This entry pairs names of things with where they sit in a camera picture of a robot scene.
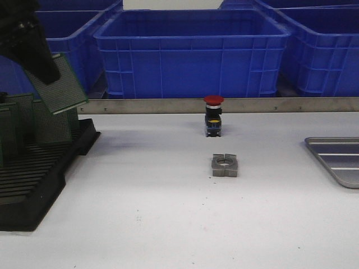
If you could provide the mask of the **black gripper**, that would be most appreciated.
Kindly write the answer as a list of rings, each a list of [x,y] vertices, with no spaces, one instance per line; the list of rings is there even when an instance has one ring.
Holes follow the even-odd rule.
[[[61,78],[35,12],[38,1],[1,1],[1,55],[45,84]]]

